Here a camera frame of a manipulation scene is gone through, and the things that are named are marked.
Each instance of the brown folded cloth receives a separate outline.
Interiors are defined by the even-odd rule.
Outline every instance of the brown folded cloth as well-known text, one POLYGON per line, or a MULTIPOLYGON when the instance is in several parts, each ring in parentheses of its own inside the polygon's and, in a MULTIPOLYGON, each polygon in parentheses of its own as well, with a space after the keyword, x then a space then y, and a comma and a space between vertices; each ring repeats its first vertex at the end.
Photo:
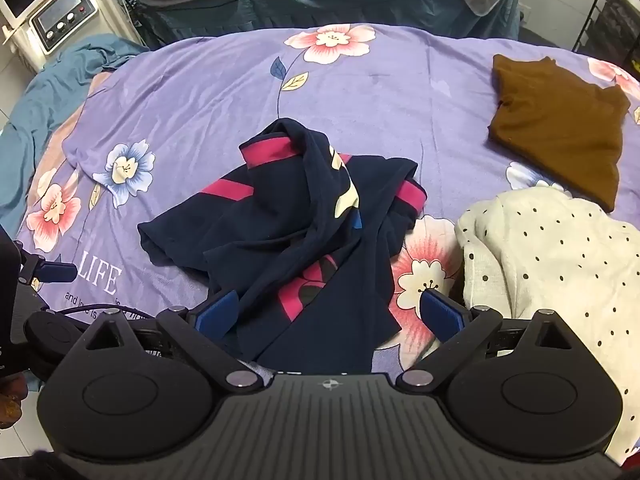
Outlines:
POLYGON ((489 138, 613 211, 629 108, 622 89, 584 82, 549 57, 514 61, 497 54, 494 75, 500 104, 489 138))

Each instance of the crosshair logo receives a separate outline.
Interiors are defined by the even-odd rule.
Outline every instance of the crosshair logo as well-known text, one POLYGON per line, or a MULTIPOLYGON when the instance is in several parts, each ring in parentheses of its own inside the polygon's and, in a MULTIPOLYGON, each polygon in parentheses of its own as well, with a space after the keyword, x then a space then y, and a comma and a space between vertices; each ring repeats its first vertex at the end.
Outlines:
POLYGON ((342 383, 339 383, 335 379, 327 379, 320 383, 321 386, 326 388, 329 391, 335 390, 338 386, 342 386, 342 383))

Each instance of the blue gripper pad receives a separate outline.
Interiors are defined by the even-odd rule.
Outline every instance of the blue gripper pad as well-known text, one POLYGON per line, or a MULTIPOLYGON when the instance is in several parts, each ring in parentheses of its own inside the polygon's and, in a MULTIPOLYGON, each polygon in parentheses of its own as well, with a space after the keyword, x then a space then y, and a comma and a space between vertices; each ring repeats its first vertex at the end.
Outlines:
POLYGON ((234 290, 204 308, 197 316, 194 328, 212 341, 219 341, 238 321, 239 299, 234 290))
POLYGON ((420 295, 420 318, 442 343, 472 320, 471 312, 434 288, 427 288, 420 295))

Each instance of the hand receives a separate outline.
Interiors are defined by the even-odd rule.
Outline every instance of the hand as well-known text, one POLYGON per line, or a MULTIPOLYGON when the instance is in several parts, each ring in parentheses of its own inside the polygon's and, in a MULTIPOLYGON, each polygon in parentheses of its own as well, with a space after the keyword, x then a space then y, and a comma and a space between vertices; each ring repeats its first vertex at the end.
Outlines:
POLYGON ((12 427, 22 416, 21 401, 28 394, 23 374, 0 379, 0 430, 12 427))

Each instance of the polka dot garment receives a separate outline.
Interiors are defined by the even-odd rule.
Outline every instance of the polka dot garment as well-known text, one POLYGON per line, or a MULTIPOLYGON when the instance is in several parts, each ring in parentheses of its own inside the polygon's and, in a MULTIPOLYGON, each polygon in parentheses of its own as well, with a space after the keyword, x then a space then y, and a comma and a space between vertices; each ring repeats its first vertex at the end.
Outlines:
POLYGON ((640 437, 640 232, 592 202, 531 187, 479 202, 456 225, 467 306, 504 317, 558 312, 620 390, 607 449, 624 462, 640 437))

